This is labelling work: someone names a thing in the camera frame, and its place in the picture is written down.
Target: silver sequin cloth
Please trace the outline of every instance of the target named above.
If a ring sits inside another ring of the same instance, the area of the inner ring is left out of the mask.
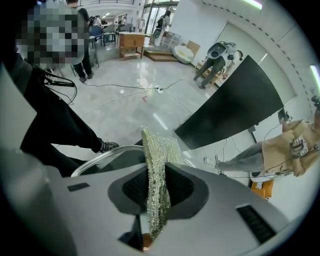
[[[183,160],[175,138],[162,137],[145,126],[141,127],[141,136],[149,176],[146,207],[148,226],[151,238],[155,239],[166,225],[166,212],[171,207],[165,164],[183,164]]]

